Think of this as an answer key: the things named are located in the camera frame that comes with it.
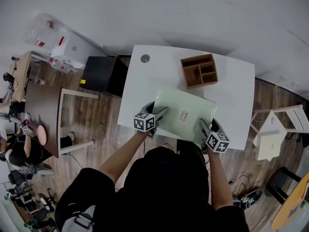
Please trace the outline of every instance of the white chair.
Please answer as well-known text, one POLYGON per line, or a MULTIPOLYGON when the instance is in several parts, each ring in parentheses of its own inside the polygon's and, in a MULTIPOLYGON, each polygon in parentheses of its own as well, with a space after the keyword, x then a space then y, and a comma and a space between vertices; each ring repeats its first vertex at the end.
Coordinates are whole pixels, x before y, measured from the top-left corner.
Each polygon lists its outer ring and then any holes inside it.
POLYGON ((250 126, 257 133, 255 138, 248 139, 256 146, 257 160, 271 160, 280 154, 280 145, 287 132, 309 133, 309 121, 305 115, 302 105, 284 107, 278 109, 255 110, 250 126), (279 121, 275 113, 286 112, 295 129, 287 129, 279 121), (258 113, 269 113, 262 127, 258 130, 252 122, 258 113))
POLYGON ((256 127, 252 124, 253 120, 255 119, 258 113, 269 113, 270 111, 274 113, 286 112, 288 117, 290 118, 291 122, 293 123, 295 129, 288 129, 285 128, 287 132, 295 132, 295 133, 309 133, 309 121, 305 112, 303 110, 303 105, 297 106, 289 106, 277 109, 263 109, 263 110, 255 110, 254 115, 251 119, 251 127, 258 133, 259 131, 256 127))

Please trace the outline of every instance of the light green folder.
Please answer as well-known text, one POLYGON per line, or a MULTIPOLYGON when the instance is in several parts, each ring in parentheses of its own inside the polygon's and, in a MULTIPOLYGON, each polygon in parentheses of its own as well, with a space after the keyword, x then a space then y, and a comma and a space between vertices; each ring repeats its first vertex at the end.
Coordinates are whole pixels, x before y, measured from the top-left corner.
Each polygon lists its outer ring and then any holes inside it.
POLYGON ((197 144, 201 144, 204 137, 199 119, 205 119, 210 125, 217 109, 212 101, 170 88, 158 93, 153 113, 164 107, 169 111, 159 121, 159 128, 197 144))

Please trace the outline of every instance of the white box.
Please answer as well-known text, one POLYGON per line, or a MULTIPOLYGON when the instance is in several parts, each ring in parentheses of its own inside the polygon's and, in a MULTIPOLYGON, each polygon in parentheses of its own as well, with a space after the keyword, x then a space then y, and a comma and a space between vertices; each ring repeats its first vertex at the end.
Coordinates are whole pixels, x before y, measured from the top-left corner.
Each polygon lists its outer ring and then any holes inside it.
POLYGON ((73 32, 65 33, 61 45, 55 47, 51 53, 51 57, 77 69, 83 68, 90 56, 105 57, 106 55, 73 32))

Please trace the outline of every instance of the brown table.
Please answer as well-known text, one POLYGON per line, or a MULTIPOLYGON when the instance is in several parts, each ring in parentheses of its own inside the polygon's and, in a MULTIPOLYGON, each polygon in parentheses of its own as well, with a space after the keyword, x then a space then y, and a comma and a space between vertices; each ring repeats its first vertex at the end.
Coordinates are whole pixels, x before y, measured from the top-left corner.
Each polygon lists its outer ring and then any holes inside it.
POLYGON ((59 154, 65 154, 94 143, 91 140, 60 148, 61 108, 64 94, 98 99, 98 95, 39 84, 28 84, 26 95, 25 112, 30 113, 34 123, 44 126, 47 133, 47 143, 44 148, 57 158, 59 154))
POLYGON ((58 158, 57 122, 61 87, 28 84, 25 112, 32 120, 43 125, 47 133, 44 148, 58 158))

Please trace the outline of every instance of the black cabinet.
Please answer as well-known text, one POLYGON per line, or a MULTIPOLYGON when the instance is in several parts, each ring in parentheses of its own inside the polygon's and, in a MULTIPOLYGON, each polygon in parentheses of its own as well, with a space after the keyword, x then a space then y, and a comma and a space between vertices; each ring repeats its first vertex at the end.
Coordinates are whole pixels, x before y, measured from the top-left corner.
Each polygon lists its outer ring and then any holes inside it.
POLYGON ((114 57, 89 57, 80 87, 122 97, 128 67, 114 57))

